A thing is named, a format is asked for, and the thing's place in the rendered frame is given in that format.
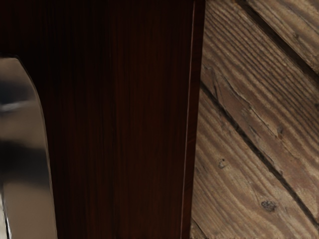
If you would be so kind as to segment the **dark red-brown wooden cabinet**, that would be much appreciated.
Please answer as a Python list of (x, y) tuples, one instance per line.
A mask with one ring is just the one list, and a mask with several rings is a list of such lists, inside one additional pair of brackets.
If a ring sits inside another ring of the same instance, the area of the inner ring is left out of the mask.
[(58, 239), (189, 239), (205, 0), (0, 0), (47, 128)]

